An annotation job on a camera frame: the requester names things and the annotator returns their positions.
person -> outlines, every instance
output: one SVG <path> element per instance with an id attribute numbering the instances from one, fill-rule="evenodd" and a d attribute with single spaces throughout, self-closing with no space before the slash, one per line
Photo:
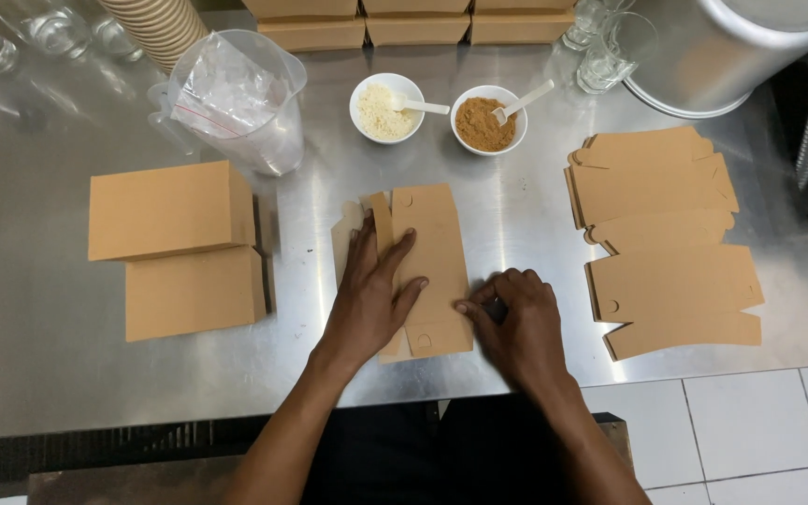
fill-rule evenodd
<path id="1" fill-rule="evenodd" d="M 488 399 L 451 401 L 438 430 L 440 445 L 427 431 L 413 428 L 425 426 L 425 419 L 387 415 L 395 406 L 333 411 L 347 383 L 403 326 L 432 281 L 410 280 L 396 295 L 392 278 L 417 233 L 408 230 L 380 260 L 375 222 L 371 212 L 365 215 L 361 230 L 352 233 L 323 336 L 297 384 L 242 458 L 224 505 L 649 505 L 567 371 L 554 291 L 533 270 L 497 274 L 454 304 L 472 320 L 482 350 L 520 395 L 489 397 L 499 400 L 490 408 L 482 406 Z M 506 307 L 501 324 L 486 310 L 493 303 Z M 458 402 L 466 408 L 455 409 Z M 449 418 L 459 418 L 459 425 L 444 430 Z M 335 441 L 321 442 L 331 431 Z"/>

right hand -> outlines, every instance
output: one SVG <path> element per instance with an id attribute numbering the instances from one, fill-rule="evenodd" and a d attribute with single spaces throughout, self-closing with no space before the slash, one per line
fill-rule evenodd
<path id="1" fill-rule="evenodd" d="M 502 325 L 482 307 L 499 298 L 508 309 Z M 534 270 L 497 274 L 454 308 L 475 323 L 482 349 L 504 378 L 521 385 L 536 401 L 557 391 L 566 393 L 563 388 L 577 389 L 567 371 L 554 290 Z"/>

stainless steel table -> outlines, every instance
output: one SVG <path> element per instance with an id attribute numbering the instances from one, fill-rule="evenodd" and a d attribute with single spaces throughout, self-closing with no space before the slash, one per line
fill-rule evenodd
<path id="1" fill-rule="evenodd" d="M 563 46 L 414 47 L 302 56 L 308 154 L 279 180 L 255 180 L 273 202 L 278 310 L 257 325 L 124 341 L 119 263 L 86 260 L 89 177 L 193 163 L 151 130 L 147 62 L 90 55 L 72 65 L 29 58 L 0 79 L 0 437 L 272 412 L 320 338 L 335 295 L 330 228 L 343 201 L 400 185 L 449 182 L 469 277 L 533 268 L 560 304 L 568 367 L 582 386 L 808 366 L 808 234 L 794 209 L 791 166 L 778 155 L 768 93 L 699 123 L 725 155 L 741 202 L 727 235 L 749 245 L 767 303 L 761 347 L 691 346 L 613 363 L 592 319 L 583 264 L 606 253 L 574 229 L 562 168 L 596 132 L 675 126 L 618 86 L 602 96 L 570 84 L 578 55 Z M 517 94 L 553 78 L 507 155 L 460 147 L 446 117 L 426 117 L 394 146 L 362 137 L 347 101 L 366 75 L 408 75 L 428 101 L 472 86 Z M 506 391 L 478 350 L 368 363 L 340 405 Z"/>

hand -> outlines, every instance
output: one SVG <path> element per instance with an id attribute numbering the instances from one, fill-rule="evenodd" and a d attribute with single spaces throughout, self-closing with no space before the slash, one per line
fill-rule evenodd
<path id="1" fill-rule="evenodd" d="M 502 325 L 482 307 L 498 299 L 508 309 Z M 475 323 L 482 349 L 504 378 L 522 386 L 536 402 L 551 388 L 577 389 L 567 371 L 554 290 L 534 270 L 497 274 L 454 308 Z"/>
<path id="2" fill-rule="evenodd" d="M 395 293 L 392 280 L 401 260 L 417 241 L 412 228 L 379 261 L 373 211 L 365 212 L 361 230 L 354 230 L 345 275 L 332 305 L 323 338 L 314 353 L 350 380 L 364 363 L 385 347 L 404 325 L 419 293 L 429 279 L 417 277 Z"/>

stack of boxes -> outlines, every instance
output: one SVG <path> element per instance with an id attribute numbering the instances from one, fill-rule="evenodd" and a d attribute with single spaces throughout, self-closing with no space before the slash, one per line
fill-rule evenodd
<path id="1" fill-rule="evenodd" d="M 364 45 L 357 0 L 242 0 L 258 32 L 289 51 L 352 50 Z"/>
<path id="2" fill-rule="evenodd" d="M 229 162 L 92 177 L 89 260 L 125 261 L 127 341 L 267 314 L 252 190 Z"/>
<path id="3" fill-rule="evenodd" d="M 576 20 L 577 0 L 476 0 L 473 44 L 549 44 Z"/>
<path id="4" fill-rule="evenodd" d="M 470 0 L 363 0 L 375 46 L 456 44 L 469 32 Z"/>

